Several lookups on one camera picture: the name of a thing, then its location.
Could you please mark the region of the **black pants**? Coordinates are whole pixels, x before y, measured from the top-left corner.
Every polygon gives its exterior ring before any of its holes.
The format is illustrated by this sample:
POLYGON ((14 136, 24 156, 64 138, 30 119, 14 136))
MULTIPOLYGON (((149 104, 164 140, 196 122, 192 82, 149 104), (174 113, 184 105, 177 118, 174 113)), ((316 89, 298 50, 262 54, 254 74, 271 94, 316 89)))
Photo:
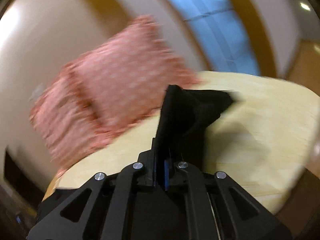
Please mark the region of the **black pants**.
POLYGON ((155 137, 157 186, 164 189, 164 158, 169 154, 181 154, 185 162, 203 167, 205 130, 235 102, 224 91, 168 86, 155 137))

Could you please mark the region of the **pink polka dot pillow front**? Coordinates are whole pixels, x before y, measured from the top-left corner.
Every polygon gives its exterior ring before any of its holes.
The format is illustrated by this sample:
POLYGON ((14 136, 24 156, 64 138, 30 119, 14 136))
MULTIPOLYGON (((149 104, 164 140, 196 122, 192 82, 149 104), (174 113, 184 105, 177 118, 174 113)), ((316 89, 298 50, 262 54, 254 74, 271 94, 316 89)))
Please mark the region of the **pink polka dot pillow front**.
POLYGON ((98 132, 109 138, 161 107, 168 85, 189 88, 198 82, 160 30, 152 16, 139 16, 81 55, 68 70, 76 93, 89 104, 98 132))

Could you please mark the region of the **pink polka dot pillow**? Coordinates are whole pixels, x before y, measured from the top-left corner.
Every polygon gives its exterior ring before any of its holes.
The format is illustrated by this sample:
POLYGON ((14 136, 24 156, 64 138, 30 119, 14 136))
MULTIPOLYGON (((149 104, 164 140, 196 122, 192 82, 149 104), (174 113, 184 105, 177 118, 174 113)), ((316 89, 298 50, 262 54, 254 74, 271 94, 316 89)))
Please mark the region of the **pink polka dot pillow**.
POLYGON ((58 177, 114 140, 114 134, 102 124, 92 102, 84 96, 72 67, 63 66, 29 115, 51 161, 58 166, 58 177))
POLYGON ((139 16, 81 55, 68 70, 76 93, 89 104, 98 132, 109 138, 161 107, 168 85, 189 88, 198 82, 160 30, 152 16, 139 16))

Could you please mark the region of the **pink polka dot pillow rear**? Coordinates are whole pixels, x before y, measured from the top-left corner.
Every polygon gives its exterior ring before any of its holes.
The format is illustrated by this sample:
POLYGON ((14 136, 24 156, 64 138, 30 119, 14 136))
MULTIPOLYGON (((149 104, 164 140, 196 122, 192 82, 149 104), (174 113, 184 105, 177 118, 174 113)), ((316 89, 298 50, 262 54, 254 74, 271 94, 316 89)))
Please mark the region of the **pink polka dot pillow rear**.
POLYGON ((114 140, 114 134, 102 124, 92 102, 84 96, 72 67, 63 66, 29 115, 51 161, 58 166, 58 177, 114 140))

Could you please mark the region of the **cream patterned bed cover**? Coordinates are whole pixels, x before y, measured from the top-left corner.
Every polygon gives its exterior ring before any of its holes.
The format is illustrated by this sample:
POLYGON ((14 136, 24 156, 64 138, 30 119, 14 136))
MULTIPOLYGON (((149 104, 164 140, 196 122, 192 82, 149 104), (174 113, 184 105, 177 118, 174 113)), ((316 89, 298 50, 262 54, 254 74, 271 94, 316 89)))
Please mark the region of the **cream patterned bed cover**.
MULTIPOLYGON (((199 72, 195 90, 224 90, 235 104, 206 129, 204 170, 227 172, 264 207, 276 212, 307 162, 319 127, 319 97, 300 85, 238 73, 199 72)), ((148 150, 159 109, 57 177, 80 187, 95 172, 114 174, 148 150)))

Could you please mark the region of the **blue glass window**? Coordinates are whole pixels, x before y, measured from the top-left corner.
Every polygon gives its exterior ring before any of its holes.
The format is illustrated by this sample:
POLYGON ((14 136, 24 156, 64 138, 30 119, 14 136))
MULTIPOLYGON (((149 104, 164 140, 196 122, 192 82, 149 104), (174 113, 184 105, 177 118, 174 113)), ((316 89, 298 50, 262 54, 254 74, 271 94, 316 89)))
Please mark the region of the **blue glass window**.
POLYGON ((218 72, 260 75, 249 36, 230 0, 168 0, 218 72))

